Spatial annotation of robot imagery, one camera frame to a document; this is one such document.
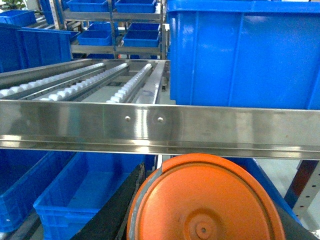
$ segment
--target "green plant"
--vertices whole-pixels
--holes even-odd
[[[2,0],[8,9],[23,9],[26,7],[24,0]]]

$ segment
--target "shelf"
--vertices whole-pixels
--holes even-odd
[[[63,12],[64,20],[78,20],[78,21],[110,21],[109,12],[79,12],[65,10]]]
[[[160,55],[160,47],[135,47],[135,46],[117,46],[118,54],[155,54]]]
[[[113,54],[113,46],[91,46],[91,45],[71,45],[73,54]]]
[[[113,12],[112,19],[116,22],[161,22],[161,4],[158,3],[155,13],[127,13],[127,12]]]

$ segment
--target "blue bin rim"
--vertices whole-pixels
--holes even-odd
[[[90,4],[91,6],[92,5],[105,5],[107,3],[108,3],[107,0],[104,0],[101,2],[92,2],[92,3],[89,0],[88,0],[88,2],[78,2],[78,0],[69,0],[66,2],[66,4],[75,4],[75,5],[88,5],[88,4]]]
[[[15,15],[12,15],[12,16],[6,16],[6,13],[8,12],[20,12],[20,13],[17,13]],[[19,15],[22,15],[22,14],[26,14],[26,13],[34,13],[35,11],[34,10],[19,10],[19,9],[12,9],[12,10],[9,10],[9,11],[3,11],[0,13],[0,17],[1,18],[14,18],[16,16],[19,16]]]
[[[179,11],[320,14],[320,3],[280,0],[169,0],[167,2],[167,12]]]
[[[114,5],[116,6],[153,6],[155,4],[157,4],[156,0],[153,0],[152,3],[122,3],[122,0],[118,0],[116,1],[116,3]]]

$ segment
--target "gray floor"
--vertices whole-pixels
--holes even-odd
[[[297,172],[299,160],[258,159],[280,194],[284,197]],[[320,229],[320,193],[316,195],[307,212],[301,219],[303,226],[315,231]]]

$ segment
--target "roller conveyor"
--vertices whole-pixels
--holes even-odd
[[[107,67],[103,62],[0,90],[1,100],[130,103],[152,72],[145,63],[134,76],[130,64]]]

